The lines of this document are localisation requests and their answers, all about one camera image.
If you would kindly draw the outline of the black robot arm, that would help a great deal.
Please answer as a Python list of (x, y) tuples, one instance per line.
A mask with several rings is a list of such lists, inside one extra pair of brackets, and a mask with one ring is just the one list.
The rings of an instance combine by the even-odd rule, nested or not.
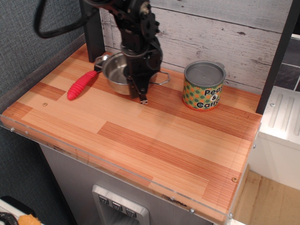
[(124, 76), (131, 98), (147, 104), (150, 79), (160, 71), (163, 52), (156, 36), (159, 22), (148, 0), (89, 0), (95, 8), (104, 8), (113, 15), (121, 33), (121, 51), (127, 65)]

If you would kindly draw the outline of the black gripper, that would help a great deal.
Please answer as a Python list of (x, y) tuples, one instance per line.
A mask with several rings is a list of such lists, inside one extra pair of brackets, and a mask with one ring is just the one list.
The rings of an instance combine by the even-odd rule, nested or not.
[(147, 91), (150, 78), (160, 71), (163, 53), (159, 42), (150, 42), (140, 52), (133, 52), (121, 47), (122, 53), (126, 56), (129, 72), (125, 75), (131, 98), (140, 98), (140, 103), (148, 103)]

